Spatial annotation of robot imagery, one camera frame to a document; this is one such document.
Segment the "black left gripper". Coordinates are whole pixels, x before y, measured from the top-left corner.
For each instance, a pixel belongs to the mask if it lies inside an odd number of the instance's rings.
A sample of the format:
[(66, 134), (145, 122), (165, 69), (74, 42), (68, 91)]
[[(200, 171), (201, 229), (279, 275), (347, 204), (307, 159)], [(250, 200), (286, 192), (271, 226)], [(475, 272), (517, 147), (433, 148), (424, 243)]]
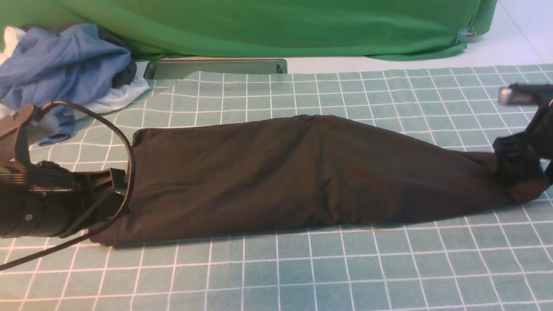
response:
[(111, 220), (127, 191), (126, 172), (72, 172), (57, 163), (1, 163), (2, 238), (67, 238)]

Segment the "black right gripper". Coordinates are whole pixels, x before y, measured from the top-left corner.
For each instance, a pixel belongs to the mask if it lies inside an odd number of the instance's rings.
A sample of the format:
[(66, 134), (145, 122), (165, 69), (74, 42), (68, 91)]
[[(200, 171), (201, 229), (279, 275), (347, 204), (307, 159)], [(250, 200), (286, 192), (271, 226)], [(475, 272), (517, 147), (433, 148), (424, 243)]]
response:
[[(547, 183), (545, 173), (552, 173), (552, 118), (552, 102), (540, 105), (525, 130), (495, 139), (493, 150), (498, 157), (495, 178), (500, 184)], [(545, 171), (539, 159), (549, 161)]]

